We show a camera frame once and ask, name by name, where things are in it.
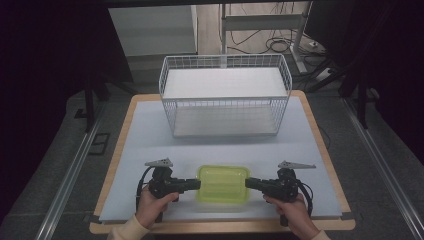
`metal frame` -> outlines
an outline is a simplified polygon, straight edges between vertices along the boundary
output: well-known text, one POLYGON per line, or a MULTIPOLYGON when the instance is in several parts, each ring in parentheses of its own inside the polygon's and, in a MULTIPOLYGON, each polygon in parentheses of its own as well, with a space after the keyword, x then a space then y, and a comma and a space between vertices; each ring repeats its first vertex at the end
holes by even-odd
POLYGON ((66 203, 68 202, 69 196, 74 188, 75 182, 78 178, 79 172, 84 164, 85 158, 90 149, 91 143, 96 135, 97 129, 100 125, 100 120, 105 109, 106 103, 100 102, 97 107, 95 121, 90 132, 86 133, 84 139, 75 154, 75 157, 66 172, 59 190, 54 197, 52 204, 41 224, 35 239, 51 239, 53 233, 56 230, 56 226, 59 223, 59 219, 63 213, 66 203))
POLYGON ((356 131, 358 132, 359 137, 362 139, 366 149, 368 150, 368 153, 370 154, 371 159, 377 168, 377 171, 379 172, 383 182, 389 190, 394 202, 398 206, 406 224, 412 232, 412 235, 414 235, 414 238, 417 240, 424 239, 424 224, 418 211, 413 206, 408 195, 403 191, 402 186, 397 181, 395 175, 384 159, 383 154, 381 153, 377 144, 374 142, 371 134, 361 125, 361 123, 356 118, 355 107, 353 104, 346 99, 343 99, 343 103, 356 131))
POLYGON ((227 31, 297 29, 298 33, 290 46, 290 51, 300 73, 306 73, 305 64, 299 54, 299 44, 305 30, 312 2, 307 2, 302 14, 290 15, 255 15, 255 16, 226 16, 225 4, 221 10, 221 53, 227 54, 227 31))

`yellow-green container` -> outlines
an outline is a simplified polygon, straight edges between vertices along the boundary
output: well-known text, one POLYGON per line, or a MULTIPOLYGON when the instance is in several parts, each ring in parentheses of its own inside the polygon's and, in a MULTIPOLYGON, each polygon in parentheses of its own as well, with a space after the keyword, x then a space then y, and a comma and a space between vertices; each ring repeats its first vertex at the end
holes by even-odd
POLYGON ((197 178, 202 181, 197 191, 199 202, 244 203, 249 198, 249 189, 245 179, 250 177, 250 170, 238 166, 203 165, 197 171, 197 178))

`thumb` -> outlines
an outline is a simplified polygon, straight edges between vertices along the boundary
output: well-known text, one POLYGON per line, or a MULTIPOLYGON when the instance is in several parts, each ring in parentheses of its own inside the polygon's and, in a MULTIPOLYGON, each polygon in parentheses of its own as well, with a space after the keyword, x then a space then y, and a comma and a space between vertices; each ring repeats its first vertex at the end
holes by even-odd
POLYGON ((278 200, 276 198, 273 198, 273 197, 264 195, 264 199, 265 199, 265 201, 267 201, 269 203, 272 203, 272 204, 275 204, 276 206, 278 206, 280 208, 283 208, 284 207, 284 202, 282 202, 282 201, 280 201, 280 200, 278 200))
POLYGON ((160 205, 164 206, 169 202, 174 201, 175 199, 177 199, 179 197, 179 193, 174 192, 174 193, 170 193, 168 195, 166 195, 163 198, 158 199, 156 202, 159 203, 160 205))

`white wire basket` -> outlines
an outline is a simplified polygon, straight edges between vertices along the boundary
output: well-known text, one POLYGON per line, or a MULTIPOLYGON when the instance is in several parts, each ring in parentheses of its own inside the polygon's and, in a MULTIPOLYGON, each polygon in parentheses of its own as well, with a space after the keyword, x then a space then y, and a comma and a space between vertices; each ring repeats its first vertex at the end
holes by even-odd
POLYGON ((282 54, 168 56, 159 79, 174 137, 276 135, 291 89, 282 54))

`human hand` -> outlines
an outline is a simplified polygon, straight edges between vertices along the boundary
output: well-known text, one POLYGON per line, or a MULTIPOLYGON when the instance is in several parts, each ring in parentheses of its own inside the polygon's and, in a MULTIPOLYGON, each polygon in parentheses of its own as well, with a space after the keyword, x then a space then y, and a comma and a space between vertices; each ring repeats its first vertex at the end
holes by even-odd
POLYGON ((141 193, 135 217, 141 226, 149 229, 155 223, 156 218, 161 212, 166 211, 168 203, 179 197, 179 193, 170 193, 163 198, 155 198, 149 191, 149 186, 145 186, 141 193))
POLYGON ((289 221, 289 228, 302 240, 310 240, 315 237, 319 230, 312 222, 306 209, 302 194, 298 194, 294 202, 282 202, 278 199, 264 195, 264 199, 276 205, 277 213, 285 215, 289 221))

